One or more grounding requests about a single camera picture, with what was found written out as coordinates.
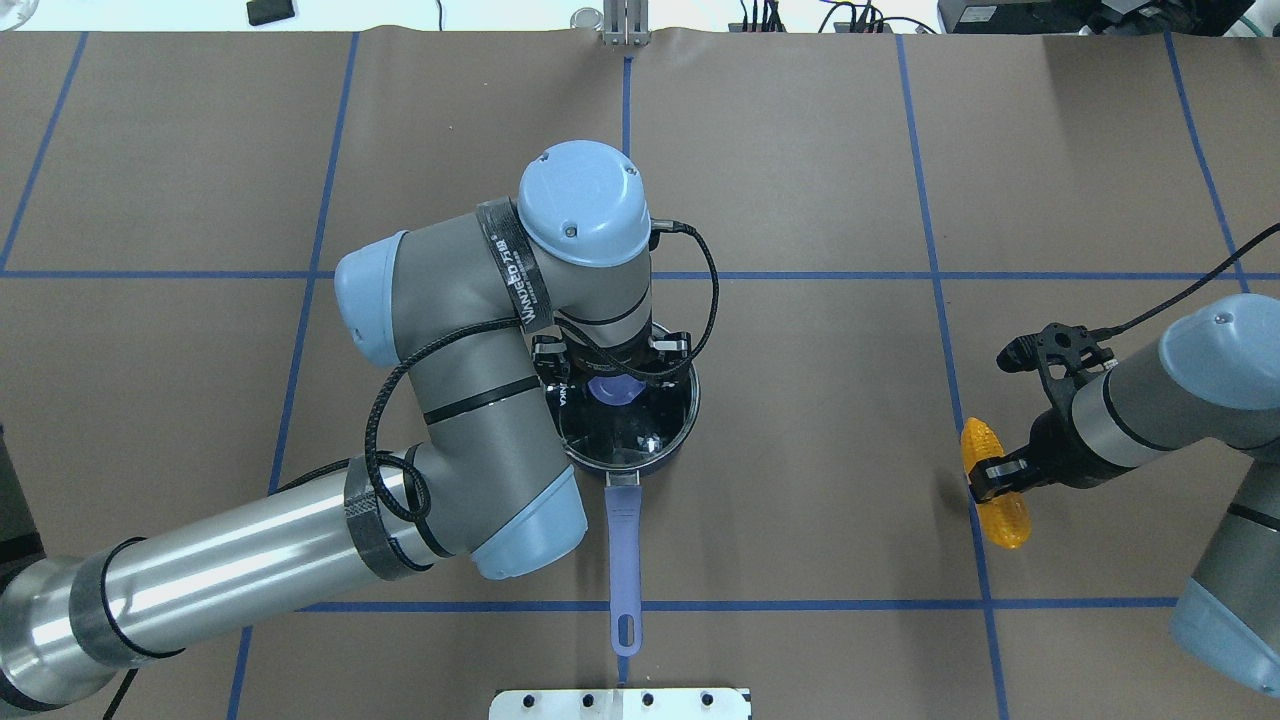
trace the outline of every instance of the white metal plate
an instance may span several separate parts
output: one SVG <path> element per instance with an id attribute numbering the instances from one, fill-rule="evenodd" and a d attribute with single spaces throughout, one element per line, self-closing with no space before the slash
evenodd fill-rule
<path id="1" fill-rule="evenodd" d="M 627 719 L 751 720 L 751 691 L 745 688 L 503 691 L 489 705 L 489 720 Z"/>

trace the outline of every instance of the silver metal arm tube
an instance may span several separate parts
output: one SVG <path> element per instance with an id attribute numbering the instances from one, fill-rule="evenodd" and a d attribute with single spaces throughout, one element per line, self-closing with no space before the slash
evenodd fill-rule
<path id="1" fill-rule="evenodd" d="M 401 473 L 384 478 L 404 502 Z M 105 583 L 108 553 L 27 568 L 0 594 L 0 717 L 60 707 L 118 670 L 378 582 L 366 556 L 379 548 L 352 530 L 352 487 L 339 471 L 129 544 Z M 435 561 L 417 528 L 381 521 L 413 562 Z"/>

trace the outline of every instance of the black device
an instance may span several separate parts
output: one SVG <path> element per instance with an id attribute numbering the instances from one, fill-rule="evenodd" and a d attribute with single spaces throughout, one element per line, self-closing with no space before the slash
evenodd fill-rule
<path id="1" fill-rule="evenodd" d="M 276 20 L 287 20 L 294 15 L 293 0 L 250 0 L 244 3 L 248 24 L 257 27 Z"/>
<path id="2" fill-rule="evenodd" d="M 1220 36 L 1253 0 L 938 0 L 950 33 Z"/>

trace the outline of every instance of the light blue joint cap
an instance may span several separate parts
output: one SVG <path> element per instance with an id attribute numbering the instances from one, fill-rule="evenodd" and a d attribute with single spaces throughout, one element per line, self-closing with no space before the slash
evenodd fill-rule
<path id="1" fill-rule="evenodd" d="M 383 368 L 399 363 L 392 334 L 392 274 L 403 236 L 398 232 L 361 247 L 343 258 L 333 274 L 338 310 L 351 340 L 370 363 Z"/>
<path id="2" fill-rule="evenodd" d="M 1233 295 L 1160 338 L 1160 363 L 1187 392 L 1222 407 L 1280 407 L 1280 300 Z"/>
<path id="3" fill-rule="evenodd" d="M 586 512 L 568 466 L 532 502 L 471 553 L 490 580 L 532 573 L 568 555 L 586 534 Z"/>
<path id="4" fill-rule="evenodd" d="M 520 178 L 520 222 L 543 250 L 588 268 L 612 268 L 649 247 L 644 181 L 603 142 L 571 140 L 543 152 Z"/>
<path id="5" fill-rule="evenodd" d="M 1194 579 L 1169 621 L 1187 652 L 1236 683 L 1280 697 L 1280 655 Z"/>

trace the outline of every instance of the metal bracket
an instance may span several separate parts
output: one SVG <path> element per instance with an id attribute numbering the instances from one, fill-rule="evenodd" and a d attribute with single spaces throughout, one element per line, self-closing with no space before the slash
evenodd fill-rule
<path id="1" fill-rule="evenodd" d="M 746 688 L 608 688 L 503 691 L 489 705 L 489 720 L 750 720 Z"/>
<path id="2" fill-rule="evenodd" d="M 605 45 L 649 45 L 649 0 L 604 0 Z"/>

